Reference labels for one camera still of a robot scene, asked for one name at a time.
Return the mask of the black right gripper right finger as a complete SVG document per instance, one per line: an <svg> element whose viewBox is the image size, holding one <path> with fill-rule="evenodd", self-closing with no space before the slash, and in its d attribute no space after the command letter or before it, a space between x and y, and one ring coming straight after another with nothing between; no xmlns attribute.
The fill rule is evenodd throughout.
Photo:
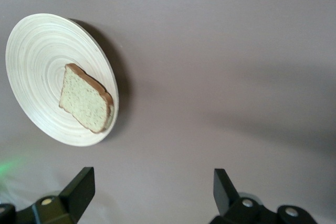
<svg viewBox="0 0 336 224"><path fill-rule="evenodd" d="M210 223L316 223L300 207L281 205L273 212L252 196L241 196L224 169L214 169L213 196L219 215Z"/></svg>

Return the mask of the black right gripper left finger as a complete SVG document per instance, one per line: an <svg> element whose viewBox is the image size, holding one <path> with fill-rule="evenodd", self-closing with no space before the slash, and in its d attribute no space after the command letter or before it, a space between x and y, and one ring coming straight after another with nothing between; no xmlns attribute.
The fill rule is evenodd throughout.
<svg viewBox="0 0 336 224"><path fill-rule="evenodd" d="M94 168L84 167L58 194L38 199L17 211L1 204L1 223L78 223L95 195Z"/></svg>

